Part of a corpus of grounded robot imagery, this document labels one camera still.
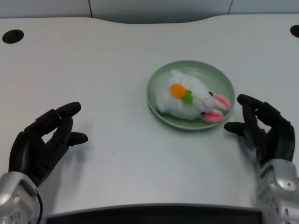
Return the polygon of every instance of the green leaf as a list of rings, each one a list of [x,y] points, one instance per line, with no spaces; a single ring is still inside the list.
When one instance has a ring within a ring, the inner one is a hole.
[[[192,102],[193,101],[192,91],[186,90],[185,95],[181,99],[185,104]]]

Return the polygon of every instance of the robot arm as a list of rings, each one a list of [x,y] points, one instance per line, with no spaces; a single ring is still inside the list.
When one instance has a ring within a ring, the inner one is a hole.
[[[37,187],[50,175],[69,146],[82,144],[88,137],[71,132],[72,116],[81,110],[79,102],[50,110],[20,132],[14,141],[8,172],[0,178],[0,224],[28,224],[31,214],[43,205]],[[44,143],[42,136],[57,130]]]
[[[244,123],[228,122],[224,128],[244,136],[256,149],[261,166],[257,195],[266,224],[299,224],[299,180],[292,163],[295,149],[294,128],[268,103],[239,95]],[[266,133],[257,118],[271,127]]]

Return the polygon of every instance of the wall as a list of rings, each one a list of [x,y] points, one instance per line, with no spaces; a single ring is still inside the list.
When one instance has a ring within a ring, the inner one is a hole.
[[[247,13],[299,13],[299,0],[0,0],[0,18],[93,16],[168,23]]]

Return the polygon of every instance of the green plate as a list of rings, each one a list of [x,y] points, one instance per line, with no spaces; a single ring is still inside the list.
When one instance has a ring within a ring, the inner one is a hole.
[[[185,130],[203,130],[211,128],[218,123],[208,123],[201,118],[195,120],[180,119],[170,114],[161,113],[156,107],[155,90],[172,69],[179,70],[185,74],[193,75],[203,81],[213,93],[226,96],[232,107],[229,111],[222,111],[225,120],[232,112],[235,104],[235,91],[230,80],[215,67],[196,61],[178,61],[159,68],[149,80],[147,88],[147,100],[150,108],[165,123]]]

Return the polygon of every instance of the white plush rabbit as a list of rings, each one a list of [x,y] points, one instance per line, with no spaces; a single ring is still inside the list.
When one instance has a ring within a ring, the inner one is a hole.
[[[220,122],[223,119],[223,113],[215,108],[228,110],[231,107],[226,97],[211,93],[202,81],[177,70],[171,70],[157,87],[156,105],[160,112],[178,118],[201,117],[209,122]]]

